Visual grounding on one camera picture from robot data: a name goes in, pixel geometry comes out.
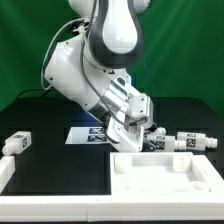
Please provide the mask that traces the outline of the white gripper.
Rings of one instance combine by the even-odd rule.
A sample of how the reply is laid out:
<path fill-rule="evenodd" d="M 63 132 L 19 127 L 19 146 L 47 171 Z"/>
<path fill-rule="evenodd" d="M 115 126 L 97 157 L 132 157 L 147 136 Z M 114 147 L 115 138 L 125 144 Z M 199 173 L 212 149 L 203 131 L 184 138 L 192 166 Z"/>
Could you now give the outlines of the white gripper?
<path fill-rule="evenodd" d="M 153 152 L 151 142 L 143 142 L 144 131 L 153 123 L 153 102 L 130 83 L 131 78 L 118 76 L 110 82 L 104 100 L 112 113 L 106 135 L 119 152 Z"/>

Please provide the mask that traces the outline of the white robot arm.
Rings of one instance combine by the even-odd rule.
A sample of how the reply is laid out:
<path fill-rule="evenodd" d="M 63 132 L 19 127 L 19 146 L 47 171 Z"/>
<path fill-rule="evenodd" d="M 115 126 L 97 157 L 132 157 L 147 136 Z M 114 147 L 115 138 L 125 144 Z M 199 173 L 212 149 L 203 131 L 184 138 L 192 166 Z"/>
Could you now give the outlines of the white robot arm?
<path fill-rule="evenodd" d="M 78 35 L 59 42 L 42 77 L 100 121 L 120 152 L 142 150 L 153 126 L 153 103 L 131 85 L 126 68 L 141 55 L 137 15 L 150 0 L 68 0 Z"/>

